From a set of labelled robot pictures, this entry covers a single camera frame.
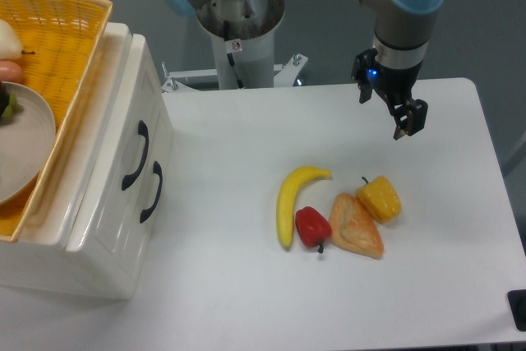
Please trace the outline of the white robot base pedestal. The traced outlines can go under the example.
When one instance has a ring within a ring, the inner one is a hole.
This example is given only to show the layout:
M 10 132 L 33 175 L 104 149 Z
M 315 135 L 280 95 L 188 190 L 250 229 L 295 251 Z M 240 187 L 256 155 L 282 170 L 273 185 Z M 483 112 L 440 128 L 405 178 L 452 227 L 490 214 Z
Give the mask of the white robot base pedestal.
M 229 64 L 239 67 L 239 89 L 272 83 L 275 31 L 284 18 L 284 0 L 212 0 L 196 13 L 210 37 L 218 73 Z M 228 83 L 219 77 L 222 90 Z

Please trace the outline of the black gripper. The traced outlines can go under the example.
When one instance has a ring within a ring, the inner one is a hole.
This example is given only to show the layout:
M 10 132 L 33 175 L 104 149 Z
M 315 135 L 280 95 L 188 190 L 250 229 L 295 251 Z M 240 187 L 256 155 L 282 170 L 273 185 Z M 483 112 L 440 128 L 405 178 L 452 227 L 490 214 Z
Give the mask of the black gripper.
M 377 55 L 377 49 L 370 48 L 354 59 L 352 78 L 360 90 L 359 103 L 365 104 L 376 92 L 394 117 L 394 139 L 413 136 L 425 127 L 427 120 L 427 102 L 412 97 L 421 64 L 405 69 L 389 68 L 376 60 Z

